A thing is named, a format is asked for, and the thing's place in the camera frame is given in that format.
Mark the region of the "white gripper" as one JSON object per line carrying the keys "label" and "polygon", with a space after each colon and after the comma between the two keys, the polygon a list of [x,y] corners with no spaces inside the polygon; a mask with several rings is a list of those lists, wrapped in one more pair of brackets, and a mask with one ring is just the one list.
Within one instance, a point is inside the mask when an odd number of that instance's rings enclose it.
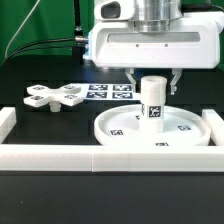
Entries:
{"label": "white gripper", "polygon": [[218,64],[218,13],[184,12],[181,0],[106,0],[94,7],[89,57],[98,67],[126,68],[135,93],[134,68],[171,68],[170,93],[185,68]]}

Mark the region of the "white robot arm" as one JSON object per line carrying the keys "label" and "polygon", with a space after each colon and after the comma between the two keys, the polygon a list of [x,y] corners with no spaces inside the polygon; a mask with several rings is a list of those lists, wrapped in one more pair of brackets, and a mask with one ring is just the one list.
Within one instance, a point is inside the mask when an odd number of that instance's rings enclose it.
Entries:
{"label": "white robot arm", "polygon": [[84,58],[98,67],[170,69],[175,87],[184,69],[220,61],[222,12],[182,10],[181,0],[98,0]]}

